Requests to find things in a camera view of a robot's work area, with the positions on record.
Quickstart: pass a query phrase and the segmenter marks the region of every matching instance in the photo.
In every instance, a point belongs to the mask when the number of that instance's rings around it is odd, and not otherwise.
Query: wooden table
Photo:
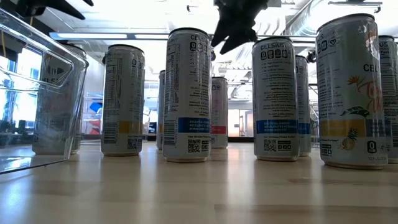
[[[69,162],[0,175],[0,223],[398,223],[398,166],[257,161],[252,144],[208,162],[165,162],[153,142],[137,157],[83,146]]]

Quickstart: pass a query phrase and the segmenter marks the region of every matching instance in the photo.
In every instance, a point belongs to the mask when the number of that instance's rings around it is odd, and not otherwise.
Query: clear plastic container
[[[0,174],[70,157],[88,62],[0,9]]]

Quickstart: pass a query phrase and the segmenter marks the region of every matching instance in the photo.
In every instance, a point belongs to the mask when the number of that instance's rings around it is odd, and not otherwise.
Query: blue label stripe
[[[299,134],[311,134],[311,124],[299,123],[297,126],[297,133]]]
[[[272,119],[256,122],[257,134],[297,134],[297,121]]]
[[[210,119],[179,118],[178,133],[210,133]]]

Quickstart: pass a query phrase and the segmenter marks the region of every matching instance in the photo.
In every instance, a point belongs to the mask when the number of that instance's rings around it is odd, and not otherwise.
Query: can lid
[[[380,36],[379,36],[379,39],[380,39],[380,38],[388,38],[388,39],[395,40],[395,38],[394,38],[393,36],[391,36],[391,35],[380,35]]]
[[[374,20],[374,16],[372,16],[372,15],[370,15],[370,14],[368,14],[368,13],[355,13],[355,14],[350,14],[350,15],[347,15],[347,16],[342,16],[342,17],[339,17],[339,18],[336,18],[336,19],[332,19],[331,21],[329,21],[329,22],[323,24],[322,26],[320,26],[320,27],[317,29],[317,33],[320,31],[320,29],[324,28],[324,27],[325,27],[326,25],[328,25],[328,24],[331,24],[332,22],[336,22],[336,21],[338,21],[338,20],[340,20],[340,19],[346,19],[346,18],[357,17],[357,16],[367,16],[367,17],[370,17],[370,18],[372,18],[372,19]]]
[[[264,39],[257,40],[257,41],[253,44],[253,47],[254,47],[256,44],[258,44],[258,43],[260,43],[260,42],[262,42],[262,41],[265,41],[265,40],[273,40],[273,39],[285,39],[285,40],[288,40],[288,41],[290,41],[291,43],[293,43],[293,41],[292,41],[290,38],[288,38],[287,36],[274,36],[274,37],[266,37],[266,38],[264,38]]]
[[[82,52],[86,53],[85,50],[83,50],[81,47],[78,47],[78,46],[76,46],[76,45],[74,45],[74,44],[62,44],[62,45],[71,46],[71,47],[74,47],[74,48],[79,49],[79,50],[81,50]]]
[[[113,45],[110,45],[110,46],[108,47],[108,50],[109,50],[111,47],[131,47],[131,48],[137,49],[137,50],[141,51],[142,53],[144,53],[144,51],[141,50],[141,49],[139,49],[138,47],[131,46],[131,45],[128,45],[128,44],[113,44]]]
[[[205,31],[203,31],[201,29],[197,29],[197,28],[192,28],[192,27],[181,27],[181,28],[174,29],[169,33],[169,36],[172,35],[172,33],[180,31],[180,30],[194,30],[194,31],[204,33],[204,34],[206,34],[207,37],[209,37],[209,35]]]
[[[301,56],[301,55],[296,55],[295,57],[304,58],[304,59],[305,59],[305,61],[308,63],[308,60],[307,60],[307,58],[306,58],[306,57],[304,57],[304,56]]]
[[[222,79],[227,80],[225,77],[212,77],[212,78],[222,78]]]

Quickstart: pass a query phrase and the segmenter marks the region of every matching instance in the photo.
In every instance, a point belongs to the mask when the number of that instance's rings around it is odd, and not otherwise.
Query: celsius can
[[[300,156],[308,156],[311,153],[311,121],[310,121],[310,97],[308,95],[308,65],[307,59],[296,55],[297,76],[297,105],[298,124],[297,133],[300,141]]]
[[[167,41],[163,156],[203,162],[210,154],[210,48],[206,32],[173,30]]]
[[[257,41],[252,50],[254,154],[268,161],[296,161],[295,54],[286,37]]]
[[[163,144],[163,128],[164,128],[164,78],[165,70],[159,73],[159,96],[157,99],[157,129],[156,129],[156,146],[162,150]]]
[[[330,166],[382,169],[387,145],[374,17],[327,22],[316,45],[321,159]]]
[[[394,38],[379,36],[381,89],[389,147],[388,162],[398,163],[398,61]]]
[[[228,83],[223,77],[211,79],[211,148],[228,146]]]
[[[81,58],[86,58],[86,53],[81,48],[74,45],[64,44],[68,50],[78,54]],[[59,51],[58,54],[67,59],[71,59],[71,55]],[[86,73],[86,68],[79,71],[80,68],[72,68],[60,59],[50,54],[44,54],[43,63],[40,70],[40,81],[47,82],[54,85],[63,85],[57,88],[57,91],[51,93],[47,90],[40,89],[37,92],[37,111],[35,117],[34,142],[32,150],[35,154],[64,154],[65,146],[69,136],[73,136],[72,151],[76,151],[77,141],[81,137],[80,115],[74,114],[75,100],[79,94],[78,86],[81,81],[81,76]],[[76,122],[72,134],[68,132],[73,117],[76,116]]]
[[[101,152],[136,156],[142,149],[144,52],[130,45],[111,45],[105,69]]]
[[[64,46],[73,51],[74,53],[78,54],[79,56],[81,56],[83,59],[86,59],[86,52],[74,45],[71,44],[64,44]],[[81,119],[83,116],[83,102],[84,102],[84,94],[81,94],[81,100],[80,100],[80,107],[78,110],[78,114],[77,114],[77,118],[76,118],[76,133],[75,133],[75,137],[73,138],[73,143],[72,143],[72,149],[70,151],[70,154],[76,154],[79,150],[80,150],[80,143],[81,140],[83,138],[83,135],[81,133]]]

